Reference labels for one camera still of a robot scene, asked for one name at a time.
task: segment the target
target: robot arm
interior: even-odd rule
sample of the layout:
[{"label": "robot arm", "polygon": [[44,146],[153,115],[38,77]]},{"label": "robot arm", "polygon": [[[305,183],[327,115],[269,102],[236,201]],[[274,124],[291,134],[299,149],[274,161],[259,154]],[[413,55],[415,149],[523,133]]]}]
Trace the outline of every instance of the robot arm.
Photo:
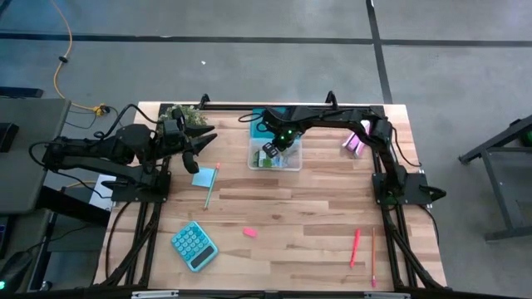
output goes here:
[{"label": "robot arm", "polygon": [[[362,120],[372,122],[372,131],[366,134]],[[379,114],[375,106],[354,107],[344,110],[313,110],[304,106],[288,108],[284,113],[266,108],[263,125],[274,134],[271,143],[263,150],[273,157],[279,151],[289,148],[296,137],[313,127],[343,128],[357,134],[361,142],[370,146],[380,156],[386,170],[384,188],[396,197],[404,194],[406,169],[397,162],[392,145],[392,124]]]},{"label": "robot arm", "polygon": [[[187,126],[181,110],[173,112],[173,119],[157,122],[160,133],[146,125],[126,125],[113,136],[102,135],[98,140],[57,137],[47,143],[43,166],[53,172],[60,169],[81,168],[109,174],[122,179],[119,184],[135,188],[158,189],[161,176],[156,161],[173,154],[182,154],[187,171],[199,171],[193,156],[198,154],[216,134],[203,135],[214,129],[212,125]],[[130,167],[134,158],[140,166]]]}]

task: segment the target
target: pink eraser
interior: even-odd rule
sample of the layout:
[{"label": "pink eraser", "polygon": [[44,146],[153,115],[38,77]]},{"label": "pink eraser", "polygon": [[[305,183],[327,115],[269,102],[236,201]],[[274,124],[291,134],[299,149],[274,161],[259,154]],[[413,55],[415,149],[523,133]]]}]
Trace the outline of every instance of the pink eraser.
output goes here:
[{"label": "pink eraser", "polygon": [[249,236],[251,238],[257,237],[257,231],[252,228],[244,228],[243,233],[244,235]]},{"label": "pink eraser", "polygon": [[[362,121],[362,125],[364,126],[364,129],[366,129],[366,134],[369,135],[369,131],[372,127],[371,123],[367,120],[363,120]],[[358,158],[360,157],[360,155],[362,154],[362,149],[364,148],[364,143],[363,142],[359,142],[358,143],[358,146],[357,148],[354,150],[355,152],[355,158]]]},{"label": "pink eraser", "polygon": [[347,138],[346,142],[344,142],[342,146],[349,151],[354,151],[359,143],[360,140],[358,139],[358,136],[355,135],[355,133],[351,133],[349,138]]}]

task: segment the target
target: green plant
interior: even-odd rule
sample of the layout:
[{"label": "green plant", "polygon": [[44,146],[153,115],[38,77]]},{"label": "green plant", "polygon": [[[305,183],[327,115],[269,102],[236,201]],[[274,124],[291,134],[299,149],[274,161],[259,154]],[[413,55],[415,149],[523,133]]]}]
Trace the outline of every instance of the green plant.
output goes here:
[{"label": "green plant", "polygon": [[183,112],[183,115],[185,116],[185,123],[187,125],[207,125],[207,117],[205,117],[205,115],[199,110],[194,109],[192,105],[173,105],[168,107],[165,113],[159,116],[159,121],[170,120],[172,118],[172,112],[177,108],[181,108],[181,112]]}]

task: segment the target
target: wooden table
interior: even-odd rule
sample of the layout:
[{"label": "wooden table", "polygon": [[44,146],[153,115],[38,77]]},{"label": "wooden table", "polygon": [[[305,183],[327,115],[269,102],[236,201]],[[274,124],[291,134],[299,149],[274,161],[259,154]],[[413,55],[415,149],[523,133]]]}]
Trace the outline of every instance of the wooden table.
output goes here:
[{"label": "wooden table", "polygon": [[[156,119],[160,102],[139,107]],[[398,130],[405,156],[417,162],[404,105],[385,105]],[[221,163],[210,206],[203,210],[207,189],[192,186],[180,157],[170,162],[171,196],[163,205],[150,288],[219,290],[368,291],[372,290],[372,228],[377,234],[377,288],[393,289],[382,214],[374,203],[369,148],[362,159],[341,149],[348,130],[314,128],[303,136],[303,168],[299,172],[248,168],[249,124],[237,118],[249,111],[206,111],[218,137],[196,158],[201,166]],[[137,113],[135,123],[154,125]],[[409,171],[417,169],[408,166]],[[113,209],[111,221],[120,205]],[[131,204],[117,224],[111,244],[111,271],[131,246],[139,204]],[[411,248],[430,274],[446,284],[432,221],[417,206],[405,206]],[[219,248],[219,255],[193,273],[170,246],[170,238],[190,220],[197,221]],[[259,231],[245,237],[244,227]],[[349,267],[356,228],[362,237],[355,267]],[[404,259],[397,249],[402,280]],[[137,264],[140,276],[143,253]],[[104,278],[105,248],[96,282]]]}]

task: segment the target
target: purple package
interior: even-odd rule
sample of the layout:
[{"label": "purple package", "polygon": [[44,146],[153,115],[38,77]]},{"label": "purple package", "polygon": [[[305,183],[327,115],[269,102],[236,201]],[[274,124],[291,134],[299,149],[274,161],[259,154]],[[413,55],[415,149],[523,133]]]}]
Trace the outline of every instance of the purple package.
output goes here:
[{"label": "purple package", "polygon": [[360,140],[358,139],[358,136],[356,136],[355,133],[351,133],[349,138],[347,138],[346,142],[344,142],[342,146],[350,152],[353,152],[359,143]]},{"label": "purple package", "polygon": [[[366,129],[366,134],[369,135],[369,131],[372,128],[372,125],[370,124],[370,122],[368,120],[363,120],[362,121],[362,125]],[[355,152],[354,152],[355,158],[359,158],[360,157],[360,155],[362,154],[362,149],[364,149],[364,146],[365,146],[365,144],[363,142],[360,142],[360,140],[359,140],[358,141],[358,146],[357,146],[357,148],[355,149]]]}]

